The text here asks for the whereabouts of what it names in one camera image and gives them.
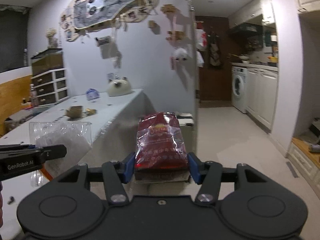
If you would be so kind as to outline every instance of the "floor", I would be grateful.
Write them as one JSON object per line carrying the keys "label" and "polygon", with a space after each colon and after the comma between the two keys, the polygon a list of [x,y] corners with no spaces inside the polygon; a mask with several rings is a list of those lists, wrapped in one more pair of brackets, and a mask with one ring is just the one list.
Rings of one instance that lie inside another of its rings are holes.
{"label": "floor", "polygon": [[[213,160],[224,167],[247,163],[271,179],[300,196],[308,206],[308,220],[302,230],[304,240],[319,240],[320,200],[309,184],[296,170],[294,178],[281,153],[247,115],[234,107],[200,108],[198,130],[198,157]],[[195,197],[199,186],[194,182],[164,183],[149,188],[150,194],[181,194]],[[223,183],[219,198],[233,191],[233,184]]]}

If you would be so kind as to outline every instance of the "clear plastic bag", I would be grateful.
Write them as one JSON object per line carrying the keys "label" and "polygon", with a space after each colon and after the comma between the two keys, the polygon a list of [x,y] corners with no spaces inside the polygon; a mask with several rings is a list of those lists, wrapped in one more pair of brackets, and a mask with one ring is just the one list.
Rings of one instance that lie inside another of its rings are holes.
{"label": "clear plastic bag", "polygon": [[53,178],[76,165],[92,148],[89,122],[30,122],[29,136],[30,143],[36,147],[63,144],[67,148],[64,158],[47,161],[44,165]]}
{"label": "clear plastic bag", "polygon": [[139,122],[135,179],[148,182],[176,181],[188,173],[188,159],[174,114],[156,113]]}

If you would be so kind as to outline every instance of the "white drawer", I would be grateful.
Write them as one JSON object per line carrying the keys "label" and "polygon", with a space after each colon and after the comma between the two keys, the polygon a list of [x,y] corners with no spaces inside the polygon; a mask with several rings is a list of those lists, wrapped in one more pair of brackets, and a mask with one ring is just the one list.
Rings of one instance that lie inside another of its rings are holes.
{"label": "white drawer", "polygon": [[320,171],[318,171],[318,173],[316,174],[313,182],[314,182],[315,186],[317,187],[317,189],[320,190]]}
{"label": "white drawer", "polygon": [[317,166],[293,143],[290,146],[289,154],[305,171],[308,177],[313,180],[318,171]]}

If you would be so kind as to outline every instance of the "red package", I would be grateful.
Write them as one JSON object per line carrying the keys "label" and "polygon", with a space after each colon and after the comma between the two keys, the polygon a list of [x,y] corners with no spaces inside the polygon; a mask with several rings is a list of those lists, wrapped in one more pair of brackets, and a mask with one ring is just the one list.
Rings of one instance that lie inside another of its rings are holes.
{"label": "red package", "polygon": [[188,159],[177,117],[160,112],[141,120],[137,133],[135,170],[172,174],[187,169]]}

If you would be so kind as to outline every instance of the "range hood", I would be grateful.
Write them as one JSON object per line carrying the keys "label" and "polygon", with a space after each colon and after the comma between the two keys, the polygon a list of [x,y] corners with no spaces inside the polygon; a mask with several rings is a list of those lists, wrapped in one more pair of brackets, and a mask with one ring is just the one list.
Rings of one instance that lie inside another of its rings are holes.
{"label": "range hood", "polygon": [[246,38],[263,34],[263,28],[261,25],[251,23],[241,23],[232,29],[229,29],[230,35],[239,35]]}

